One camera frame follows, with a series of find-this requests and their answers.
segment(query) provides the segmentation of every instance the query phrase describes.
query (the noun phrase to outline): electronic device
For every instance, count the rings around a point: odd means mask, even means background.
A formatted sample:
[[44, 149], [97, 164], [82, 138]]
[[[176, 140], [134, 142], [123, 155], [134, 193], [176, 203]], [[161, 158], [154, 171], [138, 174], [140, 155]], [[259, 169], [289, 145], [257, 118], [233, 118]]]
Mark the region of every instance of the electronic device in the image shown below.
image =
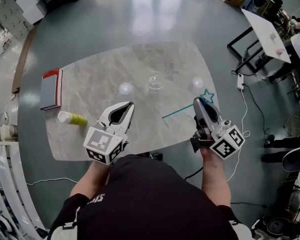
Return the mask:
[[197, 131], [190, 138], [194, 152], [199, 148], [211, 149], [223, 160], [235, 154], [245, 143], [245, 138], [230, 120], [223, 120], [219, 110], [196, 97], [193, 101]]
[[244, 89], [244, 75], [243, 74], [240, 74], [240, 73], [238, 74], [236, 85], [239, 90]]
[[110, 165], [125, 150], [134, 110], [134, 103], [126, 101], [103, 111], [95, 126], [89, 128], [83, 143], [90, 159]]

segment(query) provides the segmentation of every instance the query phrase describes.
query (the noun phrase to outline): marble table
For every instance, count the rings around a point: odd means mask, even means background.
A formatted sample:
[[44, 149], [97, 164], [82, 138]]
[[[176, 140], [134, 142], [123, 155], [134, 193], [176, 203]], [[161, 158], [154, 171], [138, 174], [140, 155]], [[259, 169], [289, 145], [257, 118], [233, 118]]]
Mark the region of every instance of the marble table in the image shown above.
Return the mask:
[[[118, 102], [135, 104], [127, 132], [132, 154], [189, 140], [196, 131], [195, 112], [189, 105], [206, 90], [206, 100], [219, 107], [208, 67], [192, 42], [126, 46], [81, 59], [62, 70], [61, 109], [43, 112], [56, 160], [86, 160], [83, 142], [89, 126]], [[122, 83], [130, 84], [129, 93], [122, 91]], [[60, 110], [86, 117], [87, 126], [60, 123]]]

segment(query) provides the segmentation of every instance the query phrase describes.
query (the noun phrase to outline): gray floor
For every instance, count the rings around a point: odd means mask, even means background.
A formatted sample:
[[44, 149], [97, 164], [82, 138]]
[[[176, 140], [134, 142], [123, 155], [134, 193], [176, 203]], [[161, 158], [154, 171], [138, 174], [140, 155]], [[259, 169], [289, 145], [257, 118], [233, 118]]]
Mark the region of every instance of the gray floor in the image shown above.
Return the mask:
[[[103, 51], [131, 44], [192, 40], [201, 52], [210, 70], [217, 91], [220, 112], [241, 127], [245, 104], [236, 89], [237, 77], [231, 74], [237, 59], [226, 44], [248, 28], [248, 22], [238, 8], [221, 0], [79, 0], [64, 5], [40, 23], [33, 42], [26, 73], [22, 79], [18, 125], [21, 159], [27, 182], [68, 177], [78, 180], [86, 170], [87, 162], [56, 161], [48, 144], [44, 112], [39, 110], [42, 73], [63, 67], [79, 59]], [[256, 36], [237, 45], [243, 53]], [[278, 69], [281, 63], [271, 61], [262, 75]], [[247, 68], [242, 72], [250, 74]], [[254, 97], [265, 114], [266, 127], [271, 133], [284, 136], [283, 125], [289, 114], [299, 114], [299, 103], [293, 95], [286, 95], [291, 79], [277, 85], [246, 77]], [[262, 164], [264, 134], [263, 120], [248, 90], [244, 90], [248, 113], [244, 129], [251, 131], [240, 155], [230, 187], [233, 202], [271, 205], [280, 185], [280, 166]], [[164, 149], [166, 163], [183, 177], [201, 167], [198, 154], [193, 154], [188, 142]], [[237, 157], [226, 161], [230, 176]], [[198, 174], [189, 180], [200, 186]], [[35, 207], [46, 227], [50, 227], [73, 183], [50, 181], [30, 186]], [[259, 206], [234, 204], [233, 210], [247, 225], [265, 210]]]

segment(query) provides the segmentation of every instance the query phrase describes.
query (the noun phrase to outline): white cabinet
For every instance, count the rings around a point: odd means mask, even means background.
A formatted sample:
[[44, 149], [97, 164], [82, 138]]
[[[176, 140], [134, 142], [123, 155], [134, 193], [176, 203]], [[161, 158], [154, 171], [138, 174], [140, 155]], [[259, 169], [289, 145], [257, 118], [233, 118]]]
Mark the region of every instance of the white cabinet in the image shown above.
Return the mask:
[[0, 0], [0, 24], [19, 40], [34, 27], [25, 19], [15, 0]]

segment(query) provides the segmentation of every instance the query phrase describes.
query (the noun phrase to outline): book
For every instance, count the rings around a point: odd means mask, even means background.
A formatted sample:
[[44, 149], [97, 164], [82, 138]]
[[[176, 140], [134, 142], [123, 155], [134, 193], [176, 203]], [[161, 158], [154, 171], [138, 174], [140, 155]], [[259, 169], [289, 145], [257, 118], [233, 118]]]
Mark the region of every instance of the book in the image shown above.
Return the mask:
[[55, 68], [45, 72], [41, 80], [40, 109], [51, 110], [61, 107], [63, 71]]

